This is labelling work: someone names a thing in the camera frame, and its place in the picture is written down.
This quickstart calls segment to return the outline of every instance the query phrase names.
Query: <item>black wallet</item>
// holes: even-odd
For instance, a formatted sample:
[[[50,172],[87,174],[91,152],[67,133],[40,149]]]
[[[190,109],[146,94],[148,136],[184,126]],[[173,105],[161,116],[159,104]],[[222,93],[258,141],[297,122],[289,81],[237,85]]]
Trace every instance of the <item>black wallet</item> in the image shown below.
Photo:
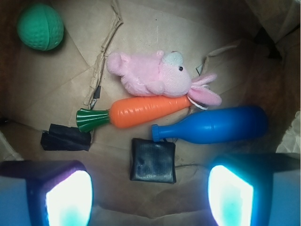
[[[130,180],[175,183],[174,152],[174,143],[133,138]]]

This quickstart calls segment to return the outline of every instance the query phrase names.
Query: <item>blue light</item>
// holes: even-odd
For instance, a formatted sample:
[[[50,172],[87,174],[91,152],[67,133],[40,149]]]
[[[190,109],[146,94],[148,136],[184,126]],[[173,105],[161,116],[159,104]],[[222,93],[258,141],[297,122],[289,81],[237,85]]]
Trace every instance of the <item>blue light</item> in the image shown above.
[[[86,226],[92,198],[90,175],[82,170],[74,172],[46,194],[49,226]]]
[[[208,181],[212,215],[219,226],[251,224],[253,186],[222,165],[212,168]]]

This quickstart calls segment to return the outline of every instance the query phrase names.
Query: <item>orange carrot toy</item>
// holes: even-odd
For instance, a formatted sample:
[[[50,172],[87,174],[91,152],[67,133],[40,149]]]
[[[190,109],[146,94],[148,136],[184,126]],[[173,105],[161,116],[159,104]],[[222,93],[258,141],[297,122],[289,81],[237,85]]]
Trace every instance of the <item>orange carrot toy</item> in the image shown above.
[[[132,97],[114,102],[111,109],[94,111],[81,108],[76,114],[76,124],[81,132],[111,122],[118,128],[129,128],[191,106],[187,96],[169,98]]]

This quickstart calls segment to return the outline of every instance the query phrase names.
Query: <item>pink plush bunny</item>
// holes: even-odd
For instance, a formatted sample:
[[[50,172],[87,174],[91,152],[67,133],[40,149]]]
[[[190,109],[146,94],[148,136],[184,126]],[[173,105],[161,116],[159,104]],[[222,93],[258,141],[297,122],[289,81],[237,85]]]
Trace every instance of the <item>pink plush bunny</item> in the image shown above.
[[[191,80],[179,52],[164,54],[160,50],[150,56],[115,52],[108,56],[107,70],[121,76],[122,84],[134,96],[181,97],[187,94],[193,101],[206,105],[222,102],[207,85],[216,75],[208,73]]]

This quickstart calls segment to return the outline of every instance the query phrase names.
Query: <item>green foam ball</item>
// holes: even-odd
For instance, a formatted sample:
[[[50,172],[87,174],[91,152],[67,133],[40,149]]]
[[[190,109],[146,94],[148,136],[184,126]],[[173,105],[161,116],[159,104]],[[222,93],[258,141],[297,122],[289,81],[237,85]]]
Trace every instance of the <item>green foam ball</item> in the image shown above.
[[[25,45],[37,50],[50,50],[62,41],[64,25],[53,8],[39,3],[21,13],[17,32]]]

